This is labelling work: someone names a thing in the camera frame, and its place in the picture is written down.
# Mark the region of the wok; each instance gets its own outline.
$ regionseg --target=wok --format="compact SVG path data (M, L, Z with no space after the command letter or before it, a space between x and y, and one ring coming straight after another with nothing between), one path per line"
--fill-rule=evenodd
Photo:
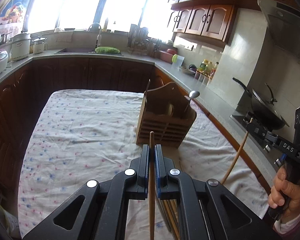
M257 116L258 121L262 125L267 127L270 131L279 130L285 125L289 126L283 117L279 115L273 108L273 102L276 102L277 100L274 99L272 90L266 83L265 85L269 88L271 93L271 99L265 99L260 94L257 94L254 89L251 93L240 80L236 78L232 79L239 83L244 88L247 95L251 97L251 107L253 113Z

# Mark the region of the countertop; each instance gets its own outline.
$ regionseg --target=countertop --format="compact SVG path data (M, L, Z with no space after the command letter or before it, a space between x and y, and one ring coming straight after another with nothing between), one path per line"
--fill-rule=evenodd
M136 54L130 54L128 52L122 52L123 56L116 55L100 55L100 54L87 54L87 53L71 53L71 54L54 54L61 49L51 49L44 51L41 54L30 54L29 57L18 61L9 62L6 69L0 74L0 82L6 77L14 73L16 70L24 66L25 64L36 59L52 58L52 57L95 57L95 58L109 58L109 59L121 59L135 62L143 62L153 64L159 68L171 79L173 79L180 87L187 92L192 90L198 90L200 96L197 98L198 102L202 104L212 114L221 125L232 135L232 137L240 144L245 135L245 131L242 130L231 118L230 115L239 114L228 103L217 96L214 92L209 90L204 84L197 81L193 76L182 73L179 68L172 68L172 65L157 58L151 58L149 56L141 56ZM247 155L255 163L260 170L261 174L271 187L273 185L273 178L276 174L275 169L268 161L263 150L248 137L244 148Z

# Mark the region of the faucet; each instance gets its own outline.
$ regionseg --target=faucet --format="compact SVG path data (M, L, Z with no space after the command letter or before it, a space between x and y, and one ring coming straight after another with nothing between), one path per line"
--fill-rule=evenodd
M87 32L90 30L90 28L93 26L93 25L95 25L95 24L98 24L99 26L100 26L100 30L99 30L99 35L97 36L97 41L96 41L96 48L101 44L101 29L102 29L102 27L101 27L101 25L100 25L100 23L93 23L93 24L91 24L90 26L89 26L89 28L87 29Z

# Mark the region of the white pot with lid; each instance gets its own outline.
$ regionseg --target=white pot with lid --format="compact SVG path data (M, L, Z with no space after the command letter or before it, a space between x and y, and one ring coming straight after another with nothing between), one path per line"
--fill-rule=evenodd
M11 60L16 61L29 56L30 34L21 32L12 39Z
M45 46L46 46L46 49L48 49L48 44L44 43L44 41L46 39L47 38L43 38L41 36L38 36L37 39L35 39L35 40L32 41L34 43L33 44L33 53L34 54L42 53Z

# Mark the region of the plate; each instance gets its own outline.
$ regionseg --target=plate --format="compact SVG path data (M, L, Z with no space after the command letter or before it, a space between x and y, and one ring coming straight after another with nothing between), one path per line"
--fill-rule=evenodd
M183 73L188 74L188 75L190 75L190 76L195 76L195 72L194 72L193 70L186 69L186 68L181 67L181 66L180 66L179 68L180 68L180 70L181 70Z

